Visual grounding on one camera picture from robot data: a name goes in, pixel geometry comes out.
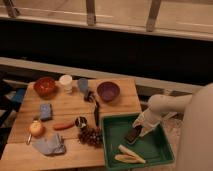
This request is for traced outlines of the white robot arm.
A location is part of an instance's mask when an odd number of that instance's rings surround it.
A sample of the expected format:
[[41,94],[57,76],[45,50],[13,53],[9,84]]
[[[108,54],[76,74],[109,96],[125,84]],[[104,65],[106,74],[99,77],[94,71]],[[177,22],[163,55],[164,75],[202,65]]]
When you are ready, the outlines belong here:
[[143,137],[170,112],[184,113],[175,171],[213,171],[213,83],[192,95],[151,96],[133,127],[141,125]]

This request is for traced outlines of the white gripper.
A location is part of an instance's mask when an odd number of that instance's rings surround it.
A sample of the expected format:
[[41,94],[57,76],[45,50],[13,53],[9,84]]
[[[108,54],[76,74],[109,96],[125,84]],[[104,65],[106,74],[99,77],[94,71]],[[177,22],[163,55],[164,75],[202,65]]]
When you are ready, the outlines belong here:
[[136,126],[141,125],[142,129],[139,136],[144,137],[153,131],[162,121],[162,119],[163,113],[161,111],[152,111],[151,109],[147,108],[133,122],[132,127],[135,128]]

